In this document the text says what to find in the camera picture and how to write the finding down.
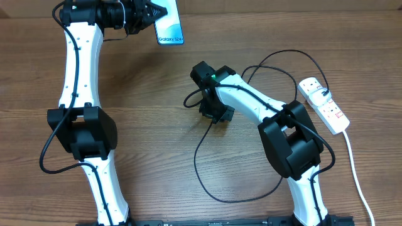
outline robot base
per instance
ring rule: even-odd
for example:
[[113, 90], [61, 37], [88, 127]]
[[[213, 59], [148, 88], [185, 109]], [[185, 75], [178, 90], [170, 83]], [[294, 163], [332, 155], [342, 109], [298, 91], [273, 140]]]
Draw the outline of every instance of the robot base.
[[[353, 217], [337, 217], [327, 215], [325, 226], [354, 226]], [[303, 226], [294, 216], [268, 217], [267, 220], [194, 220], [163, 222], [161, 220], [136, 221], [136, 226]]]
[[[131, 218], [131, 212], [130, 209], [128, 210], [128, 217], [125, 222], [120, 222], [118, 225], [112, 225], [112, 226], [135, 226], [136, 224], [134, 223], [134, 220]], [[94, 223], [78, 223], [75, 226], [105, 226], [103, 223], [99, 224], [98, 222]]]

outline white cable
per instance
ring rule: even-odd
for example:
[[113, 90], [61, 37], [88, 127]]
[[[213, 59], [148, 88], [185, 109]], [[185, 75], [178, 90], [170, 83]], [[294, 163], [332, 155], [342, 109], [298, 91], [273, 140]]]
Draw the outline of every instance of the white cable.
[[121, 4], [121, 6], [123, 7], [123, 16], [124, 16], [124, 19], [123, 19], [123, 27], [125, 27], [126, 26], [126, 8], [124, 8], [124, 5], [123, 5], [123, 3], [122, 2], [120, 2], [120, 0], [118, 0], [118, 2]]
[[346, 145], [347, 145], [347, 150], [349, 152], [349, 157], [350, 157], [350, 166], [352, 167], [352, 174], [353, 174], [353, 178], [354, 181], [356, 183], [356, 188], [357, 191], [359, 192], [359, 196], [364, 204], [364, 206], [366, 207], [367, 212], [369, 213], [370, 216], [370, 221], [371, 221], [371, 225], [372, 226], [376, 226], [376, 223], [374, 221], [374, 216], [372, 215], [372, 212], [370, 210], [369, 205], [366, 202], [366, 199], [363, 196], [362, 190], [360, 189], [360, 184], [359, 184], [359, 180], [357, 179], [357, 175], [356, 175], [356, 169], [354, 168], [354, 161], [353, 161], [353, 154], [352, 154], [352, 147], [350, 146], [350, 141], [349, 141], [349, 137], [346, 134], [346, 131], [342, 131], [344, 136], [345, 136], [345, 140], [346, 140]]

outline black bracket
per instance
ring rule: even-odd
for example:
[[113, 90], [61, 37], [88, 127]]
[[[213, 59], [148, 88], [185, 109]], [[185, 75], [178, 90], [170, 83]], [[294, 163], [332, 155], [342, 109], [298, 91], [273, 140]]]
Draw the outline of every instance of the black bracket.
[[191, 78], [202, 91], [202, 101], [200, 105], [200, 113], [203, 116], [212, 119], [214, 124], [223, 121], [231, 121], [233, 118], [234, 108], [224, 105], [216, 94], [216, 89], [212, 89], [220, 81], [236, 72], [228, 66], [223, 66], [218, 70], [214, 70], [204, 61], [193, 67]]
[[[306, 170], [321, 162], [323, 144], [306, 129], [295, 125], [289, 117], [317, 133], [306, 108], [297, 100], [284, 105], [283, 110], [272, 118], [265, 118], [258, 125], [258, 131], [266, 157], [276, 172], [284, 178], [299, 180]], [[281, 131], [284, 126], [296, 127], [296, 131], [285, 137]]]
[[[105, 225], [103, 223], [93, 222], [93, 223], [78, 223], [75, 226], [105, 226]], [[120, 222], [118, 225], [111, 225], [111, 226], [136, 226], [136, 222], [131, 218], [130, 209], [128, 210], [128, 217], [125, 222]]]
[[[63, 106], [48, 110], [51, 129], [55, 130], [66, 113]], [[72, 153], [79, 161], [94, 157], [106, 160], [109, 152], [117, 146], [116, 123], [100, 107], [73, 108], [56, 136], [66, 152]]]
[[121, 0], [121, 3], [66, 0], [60, 10], [60, 19], [65, 26], [76, 22], [88, 22], [89, 25], [96, 23], [103, 33], [105, 28], [125, 28], [127, 35], [135, 35], [168, 14], [165, 7], [149, 0]]
[[[268, 217], [268, 226], [304, 226], [295, 215], [290, 217]], [[353, 217], [338, 217], [336, 215], [327, 215], [323, 219], [323, 225], [319, 223], [317, 226], [354, 226]]]

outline black cable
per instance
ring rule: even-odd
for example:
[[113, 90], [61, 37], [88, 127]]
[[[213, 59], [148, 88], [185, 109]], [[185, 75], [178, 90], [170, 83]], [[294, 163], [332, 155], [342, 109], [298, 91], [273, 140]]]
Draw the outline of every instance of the black cable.
[[56, 17], [56, 10], [57, 10], [58, 8], [60, 8], [60, 6], [62, 6], [63, 4], [64, 4], [64, 1], [61, 2], [61, 3], [59, 3], [59, 4], [57, 4], [57, 5], [53, 8], [52, 16], [53, 16], [53, 19], [65, 30], [65, 32], [66, 32], [66, 33], [68, 34], [68, 36], [71, 38], [71, 41], [72, 41], [72, 43], [73, 43], [73, 45], [74, 45], [74, 50], [75, 50], [75, 78], [74, 78], [74, 87], [73, 87], [73, 92], [72, 92], [71, 103], [70, 103], [70, 105], [69, 105], [69, 107], [68, 107], [68, 109], [67, 109], [65, 115], [63, 116], [62, 120], [57, 124], [56, 128], [53, 130], [52, 134], [50, 135], [50, 137], [48, 138], [48, 140], [46, 141], [46, 143], [45, 143], [45, 145], [44, 145], [44, 147], [43, 147], [43, 149], [42, 149], [42, 152], [41, 152], [40, 158], [39, 158], [39, 166], [40, 166], [40, 168], [41, 168], [41, 170], [42, 170], [43, 172], [48, 173], [48, 174], [63, 173], [64, 171], [67, 171], [67, 170], [70, 170], [70, 169], [73, 169], [73, 168], [76, 168], [76, 167], [79, 167], [79, 166], [88, 166], [88, 167], [90, 167], [90, 168], [92, 169], [92, 172], [94, 172], [94, 174], [95, 174], [95, 177], [96, 177], [96, 180], [97, 180], [97, 183], [98, 183], [98, 186], [99, 186], [100, 197], [102, 198], [103, 206], [104, 206], [104, 209], [105, 209], [105, 211], [106, 211], [107, 217], [108, 217], [108, 219], [109, 219], [109, 223], [110, 223], [110, 225], [113, 225], [112, 217], [111, 217], [111, 214], [110, 214], [109, 209], [108, 209], [108, 207], [107, 207], [107, 203], [106, 203], [106, 200], [105, 200], [105, 196], [104, 196], [104, 194], [103, 194], [103, 189], [102, 189], [102, 185], [101, 185], [101, 181], [100, 181], [101, 179], [99, 178], [99, 174], [98, 174], [98, 172], [97, 172], [95, 166], [93, 166], [93, 165], [91, 165], [91, 164], [89, 164], [89, 163], [77, 163], [77, 164], [73, 164], [73, 165], [71, 165], [71, 166], [67, 166], [67, 167], [64, 167], [64, 168], [58, 169], [58, 170], [48, 170], [48, 169], [46, 169], [45, 166], [43, 165], [43, 160], [44, 160], [44, 158], [45, 158], [46, 151], [47, 151], [47, 149], [49, 148], [49, 145], [50, 145], [52, 139], [55, 137], [57, 131], [60, 129], [60, 126], [61, 126], [63, 123], [65, 123], [65, 120], [70, 116], [71, 110], [72, 110], [72, 108], [73, 108], [73, 106], [74, 106], [74, 103], [75, 103], [75, 99], [77, 98], [77, 86], [78, 86], [79, 64], [80, 64], [80, 60], [79, 60], [79, 48], [78, 48], [77, 42], [75, 41], [75, 38], [73, 37], [73, 35], [71, 34], [71, 32], [70, 32], [70, 31], [62, 24], [62, 22], [60, 22], [60, 20]]
[[243, 78], [244, 73], [245, 73], [247, 70], [249, 70], [250, 68], [253, 68], [253, 67], [255, 67], [255, 68], [257, 68], [257, 69], [260, 68], [260, 67], [262, 67], [262, 68], [270, 68], [270, 69], [277, 70], [277, 71], [280, 71], [280, 72], [283, 72], [283, 73], [287, 74], [287, 75], [292, 79], [293, 83], [295, 84], [295, 100], [297, 99], [297, 82], [296, 82], [295, 78], [294, 78], [293, 76], [291, 76], [287, 71], [282, 70], [282, 69], [277, 68], [277, 67], [272, 67], [272, 66], [253, 65], [253, 66], [248, 66], [246, 69], [244, 69], [243, 73], [241, 74], [241, 78]]
[[108, 38], [108, 39], [103, 40], [103, 42], [105, 42], [105, 41], [120, 41], [120, 40], [125, 40], [125, 39], [128, 37], [128, 29], [127, 29], [127, 28], [124, 28], [124, 30], [126, 31], [126, 37], [124, 37], [124, 38]]
[[[256, 94], [254, 94], [252, 91], [250, 91], [250, 90], [248, 90], [248, 89], [246, 89], [246, 88], [244, 88], [244, 87], [242, 87], [242, 86], [240, 86], [240, 85], [228, 85], [228, 84], [220, 84], [220, 83], [217, 83], [215, 86], [210, 87], [210, 88], [207, 87], [207, 88], [205, 88], [205, 89], [214, 89], [214, 88], [216, 88], [216, 87], [229, 87], [229, 88], [235, 88], [235, 89], [239, 89], [239, 90], [245, 91], [246, 93], [248, 93], [249, 95], [251, 95], [252, 97], [254, 97], [256, 100], [258, 100], [260, 103], [262, 103], [267, 109], [270, 109], [270, 110], [273, 110], [273, 111], [275, 111], [275, 112], [278, 112], [278, 110], [276, 110], [272, 105], [266, 103], [266, 102], [263, 101], [261, 98], [259, 98]], [[201, 92], [201, 91], [203, 91], [203, 90], [205, 90], [205, 89], [198, 89], [198, 90], [192, 92], [191, 94], [189, 94], [189, 95], [184, 99], [184, 103], [183, 103], [184, 107], [186, 107], [186, 108], [192, 108], [192, 107], [195, 107], [195, 106], [199, 105], [199, 103], [201, 103], [202, 100], [198, 101], [196, 104], [193, 104], [193, 105], [187, 105], [187, 100], [188, 100], [191, 96], [193, 96], [193, 95], [195, 95], [196, 93]]]
[[249, 83], [249, 82], [251, 81], [251, 79], [253, 78], [253, 76], [254, 76], [254, 74], [256, 73], [256, 71], [257, 71], [260, 67], [262, 67], [262, 64], [265, 62], [266, 59], [268, 59], [270, 56], [273, 56], [273, 55], [275, 55], [275, 54], [277, 54], [277, 53], [283, 53], [283, 52], [287, 52], [287, 51], [292, 51], [292, 52], [301, 53], [301, 54], [304, 54], [304, 55], [306, 55], [307, 57], [309, 57], [309, 59], [315, 64], [315, 66], [316, 66], [316, 67], [318, 68], [318, 70], [320, 71], [322, 77], [324, 78], [325, 85], [327, 86], [327, 91], [325, 91], [323, 95], [326, 96], [326, 95], [329, 93], [329, 85], [328, 85], [328, 82], [327, 82], [327, 78], [325, 78], [324, 72], [322, 71], [320, 65], [318, 65], [318, 63], [317, 63], [309, 54], [307, 54], [307, 53], [305, 53], [305, 52], [303, 52], [303, 51], [300, 51], [300, 50], [280, 50], [280, 51], [276, 51], [276, 52], [274, 52], [274, 53], [269, 54], [266, 58], [264, 58], [264, 60], [261, 61], [261, 63], [259, 63], [259, 65], [258, 65], [259, 67], [256, 67], [256, 69], [254, 69], [254, 71], [252, 72], [252, 74], [251, 74], [251, 76], [250, 76], [250, 78], [249, 78], [249, 80], [248, 80], [247, 83]]
[[268, 192], [267, 194], [261, 195], [261, 196], [259, 196], [259, 197], [256, 197], [256, 198], [250, 198], [250, 199], [247, 199], [247, 200], [226, 201], [226, 200], [218, 199], [218, 198], [216, 198], [215, 196], [213, 196], [211, 193], [209, 193], [209, 191], [206, 189], [206, 187], [205, 187], [204, 184], [202, 183], [201, 178], [200, 178], [200, 175], [198, 174], [198, 171], [197, 171], [197, 164], [196, 164], [196, 158], [197, 158], [198, 149], [199, 149], [199, 147], [201, 146], [202, 141], [204, 141], [205, 137], [207, 136], [207, 134], [208, 134], [209, 129], [211, 128], [211, 126], [212, 126], [212, 121], [211, 121], [211, 123], [209, 124], [209, 127], [208, 127], [207, 131], [206, 131], [205, 134], [202, 136], [202, 139], [201, 139], [201, 141], [199, 142], [199, 144], [198, 144], [198, 146], [197, 146], [197, 148], [195, 149], [195, 152], [194, 152], [194, 169], [195, 169], [195, 174], [197, 175], [198, 181], [200, 182], [200, 184], [201, 184], [202, 188], [204, 189], [204, 191], [206, 192], [206, 194], [208, 194], [209, 197], [213, 198], [214, 200], [216, 200], [216, 201], [218, 201], [218, 202], [222, 202], [222, 203], [244, 203], [244, 202], [251, 202], [251, 201], [255, 201], [255, 200], [259, 200], [259, 199], [265, 198], [265, 197], [267, 197], [268, 195], [272, 194], [272, 193], [279, 187], [279, 185], [281, 184], [282, 179], [283, 179], [282, 176], [281, 176], [281, 179], [279, 180], [278, 184], [277, 184], [270, 192]]
[[186, 108], [192, 108], [192, 107], [195, 107], [195, 106], [201, 104], [202, 99], [201, 99], [200, 101], [198, 101], [197, 103], [195, 103], [195, 104], [187, 105], [187, 101], [189, 100], [189, 98], [192, 97], [194, 94], [200, 92], [201, 90], [202, 90], [202, 89], [198, 89], [198, 90], [192, 92], [191, 94], [189, 94], [189, 95], [184, 99], [184, 102], [183, 102], [184, 107], [186, 107]]

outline cable clip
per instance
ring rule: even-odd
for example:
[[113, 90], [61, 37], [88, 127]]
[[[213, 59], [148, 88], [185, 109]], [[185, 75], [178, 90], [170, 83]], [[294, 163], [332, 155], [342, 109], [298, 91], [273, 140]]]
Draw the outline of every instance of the cable clip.
[[[309, 180], [309, 182], [311, 182], [311, 179], [310, 178], [307, 178], [308, 180]], [[313, 183], [315, 183], [315, 180], [313, 180]]]
[[120, 2], [120, 0], [118, 0], [117, 2], [120, 3], [121, 7], [123, 8], [123, 16], [124, 16], [124, 18], [123, 18], [123, 27], [125, 27], [126, 26], [126, 8], [124, 7], [123, 3]]

